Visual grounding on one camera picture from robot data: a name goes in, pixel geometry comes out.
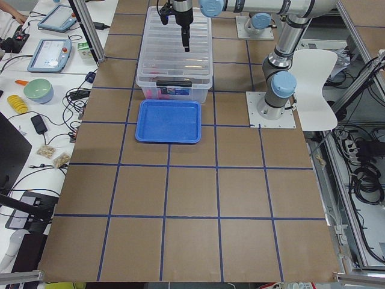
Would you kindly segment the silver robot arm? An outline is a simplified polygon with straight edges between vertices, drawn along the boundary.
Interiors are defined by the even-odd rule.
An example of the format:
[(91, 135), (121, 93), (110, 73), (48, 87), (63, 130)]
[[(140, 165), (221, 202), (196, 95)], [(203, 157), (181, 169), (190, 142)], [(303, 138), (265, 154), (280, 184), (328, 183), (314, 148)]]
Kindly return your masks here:
[(258, 113), (265, 119), (279, 119), (295, 86), (287, 87), (284, 92), (277, 81), (295, 80), (288, 69), (299, 40), (310, 20), (335, 8), (336, 1), (199, 1), (199, 6), (206, 17), (217, 17), (224, 11), (267, 12), (287, 16), (274, 50), (263, 62), (267, 91), (257, 105)]

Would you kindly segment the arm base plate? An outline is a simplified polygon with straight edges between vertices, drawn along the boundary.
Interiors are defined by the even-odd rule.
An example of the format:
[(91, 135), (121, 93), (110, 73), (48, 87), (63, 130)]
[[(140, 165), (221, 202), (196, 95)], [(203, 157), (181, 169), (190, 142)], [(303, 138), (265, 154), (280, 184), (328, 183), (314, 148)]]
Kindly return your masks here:
[(265, 102), (265, 92), (246, 92), (246, 103), (252, 128), (296, 128), (289, 99), (287, 99), (284, 107), (273, 108)]
[(266, 41), (274, 39), (270, 14), (257, 13), (252, 16), (237, 16), (236, 27), (239, 39)]

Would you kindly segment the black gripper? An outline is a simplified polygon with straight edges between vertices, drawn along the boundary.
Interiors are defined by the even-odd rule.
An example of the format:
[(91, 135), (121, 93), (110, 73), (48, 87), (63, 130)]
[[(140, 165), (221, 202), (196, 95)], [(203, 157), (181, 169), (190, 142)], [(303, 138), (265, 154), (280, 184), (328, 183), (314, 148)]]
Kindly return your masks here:
[(189, 52), (189, 26), (193, 22), (193, 2), (192, 0), (173, 0), (173, 10), (176, 23), (181, 26), (183, 48), (185, 52)]

